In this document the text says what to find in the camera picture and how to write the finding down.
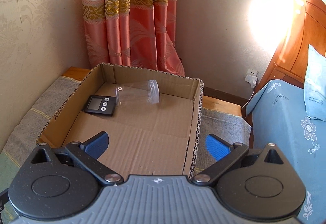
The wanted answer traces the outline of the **black digital timer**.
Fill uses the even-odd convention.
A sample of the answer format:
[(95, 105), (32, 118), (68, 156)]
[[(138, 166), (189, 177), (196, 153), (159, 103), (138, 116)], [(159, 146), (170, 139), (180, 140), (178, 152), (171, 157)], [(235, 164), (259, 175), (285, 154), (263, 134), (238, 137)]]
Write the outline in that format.
[(116, 108), (117, 98), (114, 96), (91, 95), (83, 111), (88, 114), (112, 116)]

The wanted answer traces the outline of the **clear plastic jar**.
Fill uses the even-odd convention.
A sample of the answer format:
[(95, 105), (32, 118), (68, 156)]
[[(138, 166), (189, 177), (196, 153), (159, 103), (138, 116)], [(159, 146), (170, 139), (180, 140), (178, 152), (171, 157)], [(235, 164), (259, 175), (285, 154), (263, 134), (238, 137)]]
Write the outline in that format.
[(119, 105), (127, 103), (149, 103), (160, 102), (159, 85), (156, 80), (119, 84), (116, 86), (116, 98)]

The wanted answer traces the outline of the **grey green plaid blanket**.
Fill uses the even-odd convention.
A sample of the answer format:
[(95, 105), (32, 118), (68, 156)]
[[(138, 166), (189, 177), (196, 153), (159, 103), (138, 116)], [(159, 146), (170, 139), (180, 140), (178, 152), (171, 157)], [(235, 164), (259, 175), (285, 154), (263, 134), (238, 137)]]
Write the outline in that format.
[[(15, 127), (1, 152), (1, 191), (10, 186), (20, 166), (34, 149), (36, 139), (49, 118), (62, 106), (79, 83), (75, 79), (60, 76)], [(208, 134), (215, 134), (229, 144), (241, 142), (248, 145), (250, 132), (251, 126), (242, 117), (203, 108), (194, 174), (216, 161), (206, 150)]]

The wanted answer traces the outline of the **blue floral bed sheet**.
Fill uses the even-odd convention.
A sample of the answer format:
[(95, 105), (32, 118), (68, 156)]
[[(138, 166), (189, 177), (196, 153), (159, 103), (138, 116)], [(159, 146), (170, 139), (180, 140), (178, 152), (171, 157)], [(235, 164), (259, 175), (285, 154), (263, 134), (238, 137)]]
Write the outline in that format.
[(298, 218), (303, 223), (325, 221), (325, 122), (308, 117), (304, 90), (271, 80), (246, 107), (252, 115), (254, 147), (275, 143), (306, 187)]

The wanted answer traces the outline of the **brown cardboard box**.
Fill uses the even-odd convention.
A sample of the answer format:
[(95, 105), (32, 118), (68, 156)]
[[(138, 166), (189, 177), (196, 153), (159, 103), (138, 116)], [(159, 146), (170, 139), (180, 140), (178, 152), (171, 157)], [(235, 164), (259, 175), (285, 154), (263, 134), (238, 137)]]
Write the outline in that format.
[[(114, 96), (121, 84), (154, 79), (159, 103), (118, 104), (112, 116), (91, 115), (89, 96)], [(167, 72), (102, 63), (93, 68), (42, 130), (38, 141), (53, 148), (86, 141), (101, 131), (109, 148), (99, 161), (124, 178), (131, 174), (193, 176), (203, 82)]]

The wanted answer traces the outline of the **light blue pillow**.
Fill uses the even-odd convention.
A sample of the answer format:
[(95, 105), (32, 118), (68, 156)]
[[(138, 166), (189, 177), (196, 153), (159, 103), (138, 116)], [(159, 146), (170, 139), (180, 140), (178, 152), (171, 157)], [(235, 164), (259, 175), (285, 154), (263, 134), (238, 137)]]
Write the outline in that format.
[(308, 45), (308, 65), (304, 79), (304, 103), (311, 119), (325, 121), (325, 57)]

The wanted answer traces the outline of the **wooden headboard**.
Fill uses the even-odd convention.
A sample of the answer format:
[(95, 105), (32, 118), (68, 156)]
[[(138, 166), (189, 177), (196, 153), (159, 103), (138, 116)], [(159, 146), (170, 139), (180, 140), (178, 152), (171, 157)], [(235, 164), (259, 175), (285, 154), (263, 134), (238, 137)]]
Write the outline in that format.
[(325, 3), (322, 0), (294, 0), (291, 29), (277, 47), (255, 91), (275, 79), (303, 88), (308, 45), (325, 56), (325, 26)]

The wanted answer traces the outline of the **pink orange curtain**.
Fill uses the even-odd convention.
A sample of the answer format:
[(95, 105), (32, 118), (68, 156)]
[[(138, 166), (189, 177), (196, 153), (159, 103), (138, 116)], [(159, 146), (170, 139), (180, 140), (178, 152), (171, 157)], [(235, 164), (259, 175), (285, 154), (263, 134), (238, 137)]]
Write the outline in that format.
[(82, 0), (89, 63), (184, 75), (175, 49), (177, 0)]

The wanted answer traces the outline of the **white wall charger plug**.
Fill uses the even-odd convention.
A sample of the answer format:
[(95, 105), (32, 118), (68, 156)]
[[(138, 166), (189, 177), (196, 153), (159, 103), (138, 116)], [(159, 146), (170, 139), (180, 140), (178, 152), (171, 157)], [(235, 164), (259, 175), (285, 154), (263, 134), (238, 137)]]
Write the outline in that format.
[(245, 77), (245, 81), (250, 84), (251, 88), (255, 88), (258, 81), (258, 71), (253, 69), (248, 69)]

